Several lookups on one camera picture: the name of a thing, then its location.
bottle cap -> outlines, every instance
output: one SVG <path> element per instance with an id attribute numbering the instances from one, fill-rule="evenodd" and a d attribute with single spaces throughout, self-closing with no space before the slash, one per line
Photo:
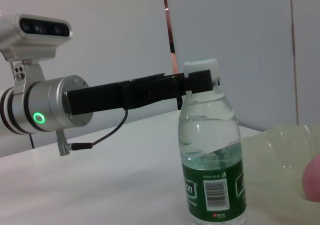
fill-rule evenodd
<path id="1" fill-rule="evenodd" d="M 217 59 L 215 58 L 186 61 L 183 66 L 185 77 L 188 77 L 190 73 L 199 72 L 203 70 L 210 70 L 212 81 L 220 80 L 219 65 Z"/>

pink object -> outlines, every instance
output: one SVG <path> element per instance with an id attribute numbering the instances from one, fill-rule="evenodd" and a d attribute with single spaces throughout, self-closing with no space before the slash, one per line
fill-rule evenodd
<path id="1" fill-rule="evenodd" d="M 302 185 L 306 197 L 320 203 L 320 154 L 306 166 Z"/>

green led ring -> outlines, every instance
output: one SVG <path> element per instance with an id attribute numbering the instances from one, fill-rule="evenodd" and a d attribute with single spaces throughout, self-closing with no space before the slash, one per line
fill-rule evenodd
<path id="1" fill-rule="evenodd" d="M 33 114 L 33 119 L 38 124 L 44 124 L 46 121 L 45 116 L 43 116 L 40 112 L 35 112 Z"/>

plastic water bottle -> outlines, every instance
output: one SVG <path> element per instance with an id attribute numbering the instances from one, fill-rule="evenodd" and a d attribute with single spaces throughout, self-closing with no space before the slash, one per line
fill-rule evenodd
<path id="1" fill-rule="evenodd" d="M 194 225 L 246 225 L 247 201 L 240 130 L 218 84 L 216 59 L 184 64 L 184 75 L 210 70 L 213 90 L 189 91 L 179 117 L 178 141 L 190 221 Z"/>

clear plastic bag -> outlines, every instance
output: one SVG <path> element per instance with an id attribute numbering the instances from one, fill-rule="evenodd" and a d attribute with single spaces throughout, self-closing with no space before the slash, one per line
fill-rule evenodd
<path id="1" fill-rule="evenodd" d="M 279 125 L 242 139 L 249 207 L 284 225 L 319 225 L 320 203 L 304 194 L 302 175 L 320 154 L 320 125 Z"/>

